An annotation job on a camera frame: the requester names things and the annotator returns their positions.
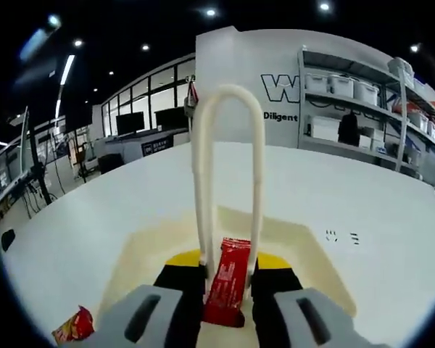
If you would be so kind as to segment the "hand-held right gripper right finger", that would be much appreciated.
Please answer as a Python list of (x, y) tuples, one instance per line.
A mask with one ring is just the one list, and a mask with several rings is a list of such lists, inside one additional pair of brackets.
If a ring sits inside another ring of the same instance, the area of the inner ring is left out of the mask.
[(352, 317), (322, 292), (302, 287), (283, 258), (258, 255), (252, 317), (261, 347), (360, 347)]

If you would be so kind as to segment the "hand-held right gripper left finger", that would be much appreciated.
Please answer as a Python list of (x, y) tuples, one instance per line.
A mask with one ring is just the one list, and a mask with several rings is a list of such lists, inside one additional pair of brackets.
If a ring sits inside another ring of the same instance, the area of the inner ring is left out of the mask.
[(195, 347), (204, 280), (197, 250), (177, 254), (152, 285), (137, 286), (107, 309), (94, 346)]

